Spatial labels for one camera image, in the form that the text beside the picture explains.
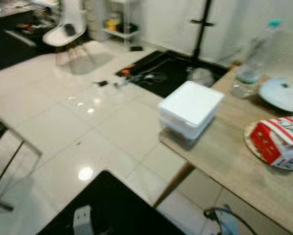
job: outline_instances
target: metal pole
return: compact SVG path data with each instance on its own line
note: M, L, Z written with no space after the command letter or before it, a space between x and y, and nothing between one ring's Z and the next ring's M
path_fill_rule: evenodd
M10 206L6 203L3 203L3 202L0 202L0 208L3 208L4 210L9 211L9 212L12 212L14 209L12 206Z
M206 0L204 12L203 12L203 18L201 20L201 26L200 26L200 30L199 30L199 35L198 35L197 42L196 42L196 47L195 47L194 53L192 55L193 60L197 60L200 55L200 52L201 52L201 43L202 43L205 27L207 26L207 18L209 16L211 4L212 4L212 0Z

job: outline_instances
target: small black object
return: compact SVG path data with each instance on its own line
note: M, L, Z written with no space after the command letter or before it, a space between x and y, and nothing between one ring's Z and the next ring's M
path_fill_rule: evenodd
M130 51L142 51L143 50L143 47L130 47Z
M99 87L103 87L108 84L108 81L104 80L104 81L93 82L93 83L98 84Z
M119 33L124 33L125 32L125 29L124 29L124 26L122 23L120 23L116 30L119 32ZM136 32L139 30L139 27L133 23L129 24L129 33L133 33L133 32Z
M71 23L67 23L64 25L65 32L67 36L73 36L76 34L74 26Z

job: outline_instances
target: cable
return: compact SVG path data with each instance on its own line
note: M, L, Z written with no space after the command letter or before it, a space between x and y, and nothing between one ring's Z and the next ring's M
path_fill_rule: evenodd
M226 210L226 209L223 209L223 208L220 208L220 207L212 207L210 209L205 210L203 212L203 214L204 214L205 217L208 218L209 217L209 213L215 212L215 211L221 211L221 212L225 212L225 213L231 214L232 216L234 216L235 218L237 218L240 222L242 222L250 230L250 232L253 235L257 235L257 233L250 227L250 225L247 224L247 222L244 219L242 219L239 215L233 213L230 210Z

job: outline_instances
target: plastic container lid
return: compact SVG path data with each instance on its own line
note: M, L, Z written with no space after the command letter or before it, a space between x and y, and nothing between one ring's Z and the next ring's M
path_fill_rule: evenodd
M159 104L159 110L199 127L223 97L220 92L187 81Z

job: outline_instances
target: wooden table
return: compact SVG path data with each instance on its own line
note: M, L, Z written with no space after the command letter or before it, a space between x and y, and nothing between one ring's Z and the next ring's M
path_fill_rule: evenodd
M293 171L267 165L250 152L243 140L243 131L251 122L289 114L268 105L257 95L238 99L230 94L237 69L232 69L212 87L226 97L214 120L191 149L167 129L160 133L160 141L187 162L154 207L198 168L293 233Z

